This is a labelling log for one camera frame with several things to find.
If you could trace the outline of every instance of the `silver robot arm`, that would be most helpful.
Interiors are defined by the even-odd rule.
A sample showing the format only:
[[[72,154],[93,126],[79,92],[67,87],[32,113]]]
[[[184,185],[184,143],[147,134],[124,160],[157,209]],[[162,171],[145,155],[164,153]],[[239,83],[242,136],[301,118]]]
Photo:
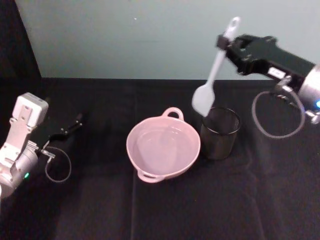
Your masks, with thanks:
[[[38,162],[36,143],[30,134],[47,114],[46,101],[27,92],[15,103],[9,133],[0,149],[0,200],[10,196]]]

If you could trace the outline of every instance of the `black cloth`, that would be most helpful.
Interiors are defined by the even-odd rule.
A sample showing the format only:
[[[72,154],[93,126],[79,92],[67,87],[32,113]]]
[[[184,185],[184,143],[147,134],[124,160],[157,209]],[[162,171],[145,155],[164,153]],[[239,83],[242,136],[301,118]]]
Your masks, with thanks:
[[[0,239],[320,239],[320,129],[307,122],[290,138],[262,135],[251,104],[273,87],[271,80],[216,81],[214,105],[241,118],[227,159],[213,162],[200,154],[186,173],[156,184],[137,177],[126,152],[129,131],[169,107],[180,108],[199,131],[191,99],[203,83],[44,79],[39,97],[50,98],[49,111],[31,139],[43,141],[83,113],[83,128],[56,144],[69,154],[72,174],[63,184],[50,182],[41,157],[30,177],[3,199]],[[37,90],[21,81],[1,83],[2,143],[17,96]],[[281,100],[261,97],[257,109],[274,134],[299,124],[299,113]]]
[[[14,0],[0,1],[0,81],[23,78],[40,83],[41,74]]]

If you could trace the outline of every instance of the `pink bowl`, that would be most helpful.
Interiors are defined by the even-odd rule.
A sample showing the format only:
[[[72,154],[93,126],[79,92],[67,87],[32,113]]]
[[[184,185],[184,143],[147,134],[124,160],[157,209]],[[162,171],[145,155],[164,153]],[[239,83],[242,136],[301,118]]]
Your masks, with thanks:
[[[168,116],[172,112],[179,118]],[[187,171],[196,161],[200,145],[199,134],[176,107],[138,123],[126,139],[130,161],[138,177],[147,183],[158,183]]]

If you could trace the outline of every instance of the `white sticker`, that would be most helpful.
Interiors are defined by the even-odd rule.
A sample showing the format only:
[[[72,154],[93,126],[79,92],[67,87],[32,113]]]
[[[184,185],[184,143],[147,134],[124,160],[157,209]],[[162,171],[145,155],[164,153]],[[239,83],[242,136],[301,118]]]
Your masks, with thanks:
[[[286,75],[284,71],[281,71],[273,66],[269,68],[268,74],[278,79],[283,79]]]

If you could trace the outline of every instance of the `bowl handle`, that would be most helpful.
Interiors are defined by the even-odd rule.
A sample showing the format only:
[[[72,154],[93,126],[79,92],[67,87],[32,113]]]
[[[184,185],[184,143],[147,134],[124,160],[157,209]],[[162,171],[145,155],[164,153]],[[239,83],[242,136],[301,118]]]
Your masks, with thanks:
[[[168,116],[170,113],[176,113],[179,116],[180,120],[184,120],[184,114],[182,113],[182,111],[177,108],[177,107],[169,107],[167,110],[165,110],[162,114],[162,116]]]
[[[149,184],[155,184],[155,183],[161,182],[162,180],[165,179],[164,176],[153,175],[153,174],[141,171],[141,170],[138,170],[138,177],[142,181],[149,183]]]

